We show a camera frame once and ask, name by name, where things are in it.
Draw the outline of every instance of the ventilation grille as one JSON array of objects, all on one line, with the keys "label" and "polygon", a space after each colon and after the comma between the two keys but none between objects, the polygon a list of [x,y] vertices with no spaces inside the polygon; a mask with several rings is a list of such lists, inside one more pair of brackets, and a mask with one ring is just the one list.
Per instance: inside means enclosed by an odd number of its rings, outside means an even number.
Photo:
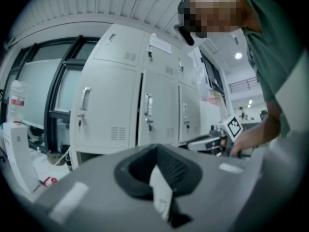
[{"label": "ventilation grille", "polygon": [[174,75],[173,73],[173,68],[169,67],[169,66],[165,66],[165,72],[167,74],[170,74],[170,75]]},{"label": "ventilation grille", "polygon": [[126,128],[125,127],[111,127],[111,140],[112,141],[126,140]]},{"label": "ventilation grille", "polygon": [[174,138],[174,128],[167,128],[167,138]]},{"label": "ventilation grille", "polygon": [[136,60],[136,54],[135,54],[135,53],[126,52],[126,54],[125,54],[125,60],[129,60],[129,61],[135,62],[135,60]]}]

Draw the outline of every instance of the ceiling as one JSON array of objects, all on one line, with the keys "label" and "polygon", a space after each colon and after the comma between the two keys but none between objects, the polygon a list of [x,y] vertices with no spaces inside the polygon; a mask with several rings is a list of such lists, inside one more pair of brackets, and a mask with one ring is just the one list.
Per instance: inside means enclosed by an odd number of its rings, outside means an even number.
[{"label": "ceiling", "polygon": [[255,95],[252,97],[246,97],[238,100],[233,100],[232,104],[234,109],[239,109],[240,107],[247,107],[249,104],[249,100],[252,100],[251,107],[259,106],[261,104],[264,104],[264,98],[263,95]]},{"label": "ceiling", "polygon": [[[56,25],[59,21],[72,18],[86,18],[95,15],[102,22],[115,23],[128,21],[137,28],[141,25],[149,32],[159,32],[158,36],[177,45],[185,47],[185,43],[174,30],[177,23],[177,6],[180,0],[31,0],[16,19],[10,37],[22,39],[35,31]],[[217,68],[226,73],[232,68],[248,61],[246,42],[241,30],[231,34],[210,35],[202,46],[211,54]],[[234,58],[237,52],[243,58]]]}]

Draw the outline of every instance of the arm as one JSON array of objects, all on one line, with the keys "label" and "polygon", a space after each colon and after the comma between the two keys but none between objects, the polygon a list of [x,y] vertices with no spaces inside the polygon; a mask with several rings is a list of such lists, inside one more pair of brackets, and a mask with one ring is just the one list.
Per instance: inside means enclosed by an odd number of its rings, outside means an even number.
[{"label": "arm", "polygon": [[244,131],[234,143],[231,154],[270,142],[280,133],[281,108],[276,101],[267,103],[268,117],[257,126]]}]

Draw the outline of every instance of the white paper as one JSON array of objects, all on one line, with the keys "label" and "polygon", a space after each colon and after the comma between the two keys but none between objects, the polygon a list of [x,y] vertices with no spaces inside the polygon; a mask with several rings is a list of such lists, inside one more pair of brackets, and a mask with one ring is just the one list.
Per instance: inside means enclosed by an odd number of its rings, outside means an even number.
[{"label": "white paper", "polygon": [[88,190],[89,187],[84,183],[76,182],[72,189],[55,205],[49,213],[49,217],[59,224],[64,224]]},{"label": "white paper", "polygon": [[150,45],[172,55],[171,45],[156,36],[150,36]]},{"label": "white paper", "polygon": [[154,208],[164,221],[169,219],[173,191],[156,165],[151,173],[149,185],[153,188]]},{"label": "white paper", "polygon": [[233,174],[241,174],[243,172],[242,168],[235,166],[235,165],[225,163],[225,162],[220,164],[219,169],[233,173]]}]

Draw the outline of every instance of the black ear piece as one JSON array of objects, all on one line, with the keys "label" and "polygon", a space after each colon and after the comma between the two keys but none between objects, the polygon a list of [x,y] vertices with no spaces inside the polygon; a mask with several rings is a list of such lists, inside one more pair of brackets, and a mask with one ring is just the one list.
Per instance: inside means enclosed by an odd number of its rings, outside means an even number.
[{"label": "black ear piece", "polygon": [[181,34],[183,39],[186,41],[188,45],[194,45],[194,40],[192,36],[190,35],[190,32],[186,30],[184,26],[176,24],[174,26],[174,29]]}]

